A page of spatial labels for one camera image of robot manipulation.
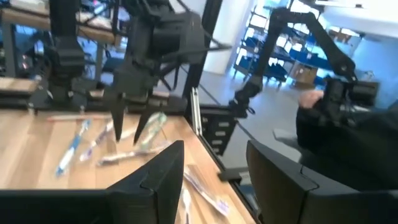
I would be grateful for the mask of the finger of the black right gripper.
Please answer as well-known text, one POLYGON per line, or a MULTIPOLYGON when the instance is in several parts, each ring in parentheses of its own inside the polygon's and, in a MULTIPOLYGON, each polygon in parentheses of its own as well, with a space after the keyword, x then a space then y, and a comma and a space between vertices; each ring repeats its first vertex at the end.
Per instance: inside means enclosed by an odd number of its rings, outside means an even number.
POLYGON ((111 115, 113 118, 114 132, 116 142, 119 142, 123 131, 124 110, 126 107, 123 94, 115 93, 112 103, 113 105, 111 106, 111 115))
POLYGON ((139 123, 137 125, 136 133, 134 135, 134 144, 136 144, 138 142, 141 133, 143 132, 149 118, 152 116, 153 113, 154 113, 153 108, 147 108, 141 114, 141 117, 139 118, 139 123))

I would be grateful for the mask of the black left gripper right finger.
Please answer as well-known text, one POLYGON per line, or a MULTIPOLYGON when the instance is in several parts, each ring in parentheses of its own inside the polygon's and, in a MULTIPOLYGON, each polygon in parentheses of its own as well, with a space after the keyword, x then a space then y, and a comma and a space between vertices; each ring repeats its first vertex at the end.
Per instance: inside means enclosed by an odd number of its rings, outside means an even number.
POLYGON ((253 140, 246 160, 263 224, 398 224, 398 190, 353 189, 253 140))

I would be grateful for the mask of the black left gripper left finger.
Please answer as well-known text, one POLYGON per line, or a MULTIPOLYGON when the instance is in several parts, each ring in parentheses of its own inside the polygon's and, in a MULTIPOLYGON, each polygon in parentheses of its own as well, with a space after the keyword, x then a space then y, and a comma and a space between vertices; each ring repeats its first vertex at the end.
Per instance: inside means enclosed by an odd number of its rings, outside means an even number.
POLYGON ((174 224, 184 142, 106 189, 0 190, 0 224, 174 224))

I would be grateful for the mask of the wrapped green toothbrush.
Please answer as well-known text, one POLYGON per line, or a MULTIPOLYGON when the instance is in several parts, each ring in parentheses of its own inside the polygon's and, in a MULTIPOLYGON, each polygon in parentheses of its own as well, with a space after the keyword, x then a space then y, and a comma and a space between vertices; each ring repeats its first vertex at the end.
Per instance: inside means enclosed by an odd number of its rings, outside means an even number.
POLYGON ((129 152, 123 152, 119 154, 115 154, 112 156, 104 156, 102 157, 97 163, 97 166, 109 166, 112 164, 115 164, 119 161, 123 161, 126 159, 131 159, 133 157, 137 156, 147 156, 150 154, 157 154, 161 150, 165 149, 166 147, 170 146, 171 142, 170 141, 165 141, 161 144, 156 145, 155 147, 151 147, 148 149, 138 149, 135 151, 129 151, 129 152))
POLYGON ((155 139, 156 135, 161 131, 163 125, 167 121, 164 113, 154 113, 144 127, 143 137, 139 140, 138 149, 148 150, 155 139))

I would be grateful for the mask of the wrapped orange toothbrush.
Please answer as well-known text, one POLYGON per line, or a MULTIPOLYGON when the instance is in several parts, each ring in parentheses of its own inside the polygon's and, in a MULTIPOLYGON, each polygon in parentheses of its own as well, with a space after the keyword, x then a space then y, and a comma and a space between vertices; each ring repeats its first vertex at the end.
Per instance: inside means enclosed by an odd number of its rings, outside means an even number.
POLYGON ((81 121, 81 120, 111 119, 106 114, 63 114, 53 115, 46 118, 47 121, 81 121))

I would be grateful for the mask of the wrapped blue toothbrush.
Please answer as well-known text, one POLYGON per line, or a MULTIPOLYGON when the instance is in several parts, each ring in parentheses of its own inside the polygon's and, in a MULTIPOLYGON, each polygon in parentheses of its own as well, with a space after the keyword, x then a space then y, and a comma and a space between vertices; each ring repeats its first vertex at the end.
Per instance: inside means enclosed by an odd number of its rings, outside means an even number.
POLYGON ((72 139, 72 142, 70 144, 70 147, 67 149, 67 151, 63 155, 62 159, 58 163, 58 166, 57 166, 56 171, 55 171, 55 176, 56 177, 60 177, 61 175, 63 175, 65 173, 65 171, 68 168, 71 160, 73 159, 73 156, 75 154, 75 151, 77 150, 77 147, 80 144, 82 135, 89 128, 90 124, 91 124, 91 120, 90 119, 86 119, 86 120, 84 120, 84 122, 82 122, 79 132, 77 132, 75 134, 75 136, 72 139))

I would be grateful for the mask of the wooden background table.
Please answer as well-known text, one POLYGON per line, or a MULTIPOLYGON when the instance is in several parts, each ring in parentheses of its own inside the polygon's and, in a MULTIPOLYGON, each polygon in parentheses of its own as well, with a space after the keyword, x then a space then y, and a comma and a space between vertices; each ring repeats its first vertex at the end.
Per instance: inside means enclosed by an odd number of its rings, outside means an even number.
MULTIPOLYGON (((48 15, 6 7, 1 9, 1 17, 4 22, 11 24, 50 30, 50 18, 48 15)), ((120 35, 114 35, 110 30, 97 27, 78 26, 78 35, 105 44, 120 45, 121 43, 120 35)))

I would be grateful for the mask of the person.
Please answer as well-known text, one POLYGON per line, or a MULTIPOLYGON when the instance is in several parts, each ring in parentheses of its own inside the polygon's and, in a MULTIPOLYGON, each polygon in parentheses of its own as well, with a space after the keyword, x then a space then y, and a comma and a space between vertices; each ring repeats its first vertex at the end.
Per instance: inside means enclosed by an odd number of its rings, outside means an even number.
POLYGON ((322 101, 313 108, 298 106, 299 146, 331 162, 320 170, 354 189, 398 189, 398 109, 351 113, 354 126, 322 126, 322 101))

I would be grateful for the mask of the person's hand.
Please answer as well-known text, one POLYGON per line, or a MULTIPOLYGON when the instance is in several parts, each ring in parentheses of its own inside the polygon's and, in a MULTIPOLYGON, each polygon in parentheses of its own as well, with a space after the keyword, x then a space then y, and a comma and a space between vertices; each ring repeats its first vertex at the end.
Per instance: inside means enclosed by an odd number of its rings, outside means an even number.
POLYGON ((323 98, 323 95, 323 90, 305 91, 300 95, 298 105, 301 108, 313 108, 315 103, 323 98))

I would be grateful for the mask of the black handheld controller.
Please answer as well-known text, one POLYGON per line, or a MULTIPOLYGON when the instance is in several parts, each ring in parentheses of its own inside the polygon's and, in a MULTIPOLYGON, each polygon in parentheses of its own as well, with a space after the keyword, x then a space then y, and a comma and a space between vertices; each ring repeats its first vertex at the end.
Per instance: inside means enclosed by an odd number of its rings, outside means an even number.
POLYGON ((378 82, 346 82, 329 78, 324 91, 322 107, 324 111, 336 112, 341 105, 372 107, 379 91, 378 82))

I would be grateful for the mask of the cardboard box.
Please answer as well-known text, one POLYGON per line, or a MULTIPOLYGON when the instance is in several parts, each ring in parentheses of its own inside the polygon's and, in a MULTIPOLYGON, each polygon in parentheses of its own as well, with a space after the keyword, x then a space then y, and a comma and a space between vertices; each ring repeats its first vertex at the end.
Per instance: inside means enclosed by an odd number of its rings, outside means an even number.
POLYGON ((296 82, 304 84, 313 84, 317 76, 318 68, 306 64, 295 62, 289 76, 296 82))

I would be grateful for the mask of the blue storage rack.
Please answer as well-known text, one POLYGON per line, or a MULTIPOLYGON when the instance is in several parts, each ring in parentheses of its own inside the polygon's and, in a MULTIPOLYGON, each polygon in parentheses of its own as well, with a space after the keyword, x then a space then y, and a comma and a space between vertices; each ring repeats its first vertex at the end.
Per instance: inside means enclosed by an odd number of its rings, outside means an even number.
MULTIPOLYGON (((233 69, 235 73, 242 73, 245 80, 254 73, 258 65, 259 53, 268 35, 272 10, 269 6, 255 6, 244 28, 233 69)), ((264 76, 268 80, 273 78, 280 83, 285 82, 296 63, 331 70, 328 60, 318 48, 315 36, 307 26, 290 22, 277 38, 269 60, 269 68, 264 76)))

